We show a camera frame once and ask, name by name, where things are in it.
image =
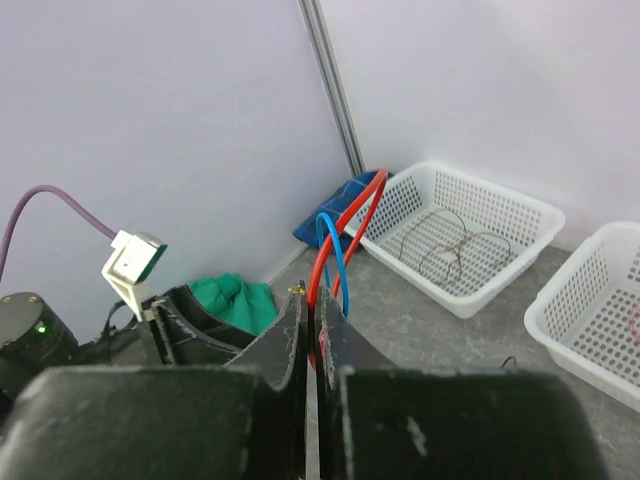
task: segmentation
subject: red cable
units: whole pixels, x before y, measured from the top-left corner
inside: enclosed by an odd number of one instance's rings
[[[640,345],[640,333],[638,333],[638,330],[636,329],[636,311],[638,310],[638,307],[640,306],[640,299],[638,299],[632,306],[631,306],[631,310],[629,310],[629,320],[627,320],[627,323],[629,325],[629,331],[631,332],[631,336],[633,337],[633,344],[634,345]]]
[[[369,211],[367,212],[366,217],[364,218],[362,224],[360,224],[360,228],[356,232],[349,248],[347,249],[347,253],[344,256],[344,264],[345,266],[349,263],[349,260],[353,256],[356,248],[358,248],[358,244],[360,243],[360,239],[364,235],[364,232],[367,230],[367,226],[373,217],[373,214],[378,207],[378,203],[380,202],[380,198],[382,197],[382,193],[384,192],[384,187],[387,183],[387,175],[388,172],[386,169],[381,168],[376,173],[376,176],[373,177],[371,183],[367,185],[367,187],[358,195],[358,197],[347,207],[347,209],[340,215],[338,221],[336,222],[336,231],[338,235],[340,235],[344,228],[347,226],[349,221],[353,218],[353,216],[360,210],[360,208],[369,200],[369,197],[375,191],[375,197],[373,198],[371,205],[369,207]],[[316,300],[318,297],[318,288],[320,286],[320,279],[322,278],[322,270],[324,268],[324,264],[327,262],[329,258],[329,254],[331,253],[332,242],[331,237],[327,236],[320,251],[318,252],[318,256],[316,257],[316,263],[313,265],[313,269],[311,270],[311,279],[309,280],[309,290],[307,292],[307,305],[309,307],[309,317],[314,318]],[[340,277],[337,276],[334,281],[333,293],[336,295],[340,288]],[[311,342],[311,348],[309,350],[309,361],[311,362],[311,366],[313,369],[316,369],[316,361],[315,361],[315,352],[313,348],[315,346],[315,339],[313,338],[314,325],[309,326],[309,332],[311,334],[311,338],[313,342]]]

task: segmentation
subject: white connector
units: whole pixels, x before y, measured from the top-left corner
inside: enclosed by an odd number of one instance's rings
[[[150,235],[131,235],[124,230],[118,232],[111,246],[114,251],[102,267],[102,276],[142,322],[142,302],[152,295],[144,281],[167,246]]]

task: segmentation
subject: white wall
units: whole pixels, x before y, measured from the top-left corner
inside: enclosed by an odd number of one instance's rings
[[[169,244],[156,291],[264,280],[348,178],[298,3],[44,0],[0,7],[0,224],[38,183]],[[115,293],[109,242],[51,196],[18,224],[2,293],[40,293],[81,340]]]
[[[369,168],[437,157],[562,208],[560,245],[640,220],[640,3],[321,0]]]

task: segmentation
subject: concrete floor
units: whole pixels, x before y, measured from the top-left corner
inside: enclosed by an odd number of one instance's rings
[[[273,282],[276,303],[287,287],[308,281],[314,250],[305,251]],[[553,372],[580,399],[613,479],[640,478],[640,414],[560,369],[526,332],[524,312],[569,256],[547,248],[536,263],[469,320],[460,320],[366,252],[349,264],[351,323],[401,367],[518,366]],[[309,375],[308,478],[319,478],[315,377]]]

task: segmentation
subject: white plastic basket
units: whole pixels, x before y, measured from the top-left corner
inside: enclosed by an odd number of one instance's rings
[[[347,233],[355,234],[369,205]],[[564,222],[555,207],[431,161],[389,180],[362,245],[453,314],[469,318],[535,261]],[[490,234],[446,251],[480,232]]]
[[[524,323],[559,366],[640,411],[640,346],[629,326],[638,301],[640,224],[610,223],[556,272]]]

